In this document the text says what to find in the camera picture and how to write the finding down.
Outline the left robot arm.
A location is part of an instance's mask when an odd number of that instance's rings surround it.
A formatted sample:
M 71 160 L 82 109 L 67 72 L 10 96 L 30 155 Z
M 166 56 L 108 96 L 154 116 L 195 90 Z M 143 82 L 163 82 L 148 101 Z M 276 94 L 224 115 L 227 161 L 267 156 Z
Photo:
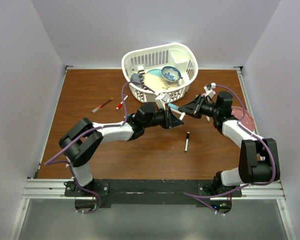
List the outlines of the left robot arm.
M 93 192 L 94 177 L 89 160 L 100 144 L 136 140 L 150 127 L 160 126 L 166 130 L 179 127 L 184 124 L 185 115 L 178 108 L 169 105 L 156 107 L 154 103 L 146 102 L 121 122 L 103 124 L 91 122 L 88 118 L 81 119 L 58 143 L 70 164 L 76 191 L 82 196 Z

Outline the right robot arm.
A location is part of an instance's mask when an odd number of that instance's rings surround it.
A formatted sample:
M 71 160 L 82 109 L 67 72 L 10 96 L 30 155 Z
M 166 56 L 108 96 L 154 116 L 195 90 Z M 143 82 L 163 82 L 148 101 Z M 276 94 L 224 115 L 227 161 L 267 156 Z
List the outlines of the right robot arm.
M 249 184 L 265 186 L 278 181 L 281 176 L 277 143 L 273 138 L 263 138 L 243 126 L 232 114 L 233 95 L 227 91 L 217 94 L 215 102 L 198 95 L 178 110 L 193 118 L 203 115 L 213 119 L 214 127 L 231 139 L 239 148 L 238 167 L 219 171 L 207 188 L 211 194 L 223 197 L 231 187 Z

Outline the black marker pen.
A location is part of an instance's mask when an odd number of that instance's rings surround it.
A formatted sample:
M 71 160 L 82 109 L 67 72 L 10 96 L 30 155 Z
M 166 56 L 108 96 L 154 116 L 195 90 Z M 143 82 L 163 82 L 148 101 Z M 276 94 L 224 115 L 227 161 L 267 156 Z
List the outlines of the black marker pen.
M 184 147 L 184 152 L 188 152 L 188 147 L 189 147 L 189 139 L 190 139 L 190 132 L 188 131 L 186 133 L 186 139 L 185 139 L 185 147 Z

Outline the red marker pen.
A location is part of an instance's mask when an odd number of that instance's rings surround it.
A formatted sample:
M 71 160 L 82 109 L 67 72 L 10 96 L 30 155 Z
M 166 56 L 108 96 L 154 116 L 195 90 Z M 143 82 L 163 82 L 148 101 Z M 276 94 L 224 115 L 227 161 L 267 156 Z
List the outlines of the red marker pen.
M 127 100 L 128 97 L 128 95 L 124 95 L 123 100 L 117 105 L 116 110 L 119 110 L 122 107 L 123 103 Z

